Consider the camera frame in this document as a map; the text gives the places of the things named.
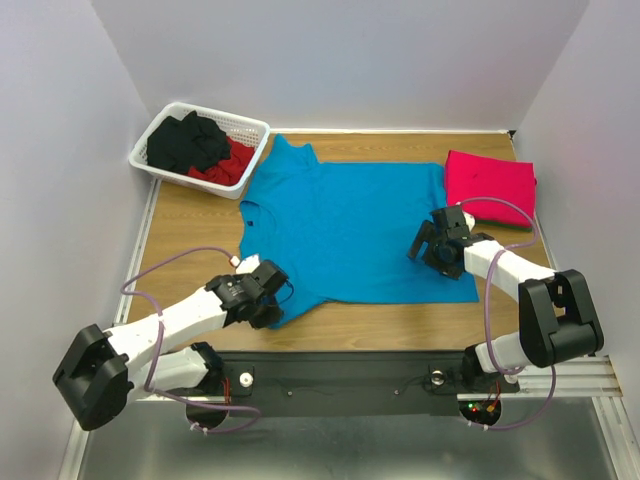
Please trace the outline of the blue t shirt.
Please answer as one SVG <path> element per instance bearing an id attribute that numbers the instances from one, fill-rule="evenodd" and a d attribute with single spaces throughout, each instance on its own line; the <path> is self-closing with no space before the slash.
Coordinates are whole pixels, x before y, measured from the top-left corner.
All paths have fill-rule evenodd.
<path id="1" fill-rule="evenodd" d="M 276 135 L 240 203 L 240 252 L 288 275 L 278 327 L 325 302 L 475 303 L 473 276 L 451 280 L 407 256 L 445 203 L 436 163 L 321 162 L 311 145 Z"/>

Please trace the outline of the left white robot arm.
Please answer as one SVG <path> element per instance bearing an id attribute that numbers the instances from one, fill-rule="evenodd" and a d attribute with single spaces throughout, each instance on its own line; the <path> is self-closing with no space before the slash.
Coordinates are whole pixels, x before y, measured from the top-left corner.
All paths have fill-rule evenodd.
<path id="1" fill-rule="evenodd" d="M 85 431 L 115 419 L 138 398 L 180 388 L 215 392 L 222 366 L 211 348 L 174 347 L 209 331 L 248 322 L 261 329 L 283 316 L 276 295 L 286 273 L 257 256 L 238 262 L 180 302 L 136 322 L 81 329 L 53 374 L 53 383 Z"/>

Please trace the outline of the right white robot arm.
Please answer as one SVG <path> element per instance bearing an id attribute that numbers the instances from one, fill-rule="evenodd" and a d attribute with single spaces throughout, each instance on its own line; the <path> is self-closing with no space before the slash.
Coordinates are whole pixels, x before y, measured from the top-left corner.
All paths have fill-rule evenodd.
<path id="1" fill-rule="evenodd" d="M 485 280 L 486 341 L 464 352 L 460 378 L 466 387 L 482 390 L 497 374 L 515 376 L 527 366 L 551 367 L 603 348 L 604 333 L 584 275 L 534 264 L 493 237 L 474 233 L 459 205 L 431 216 L 422 222 L 408 257 L 450 279 L 469 273 Z M 518 331 L 496 339 L 489 320 L 493 286 L 518 304 Z"/>

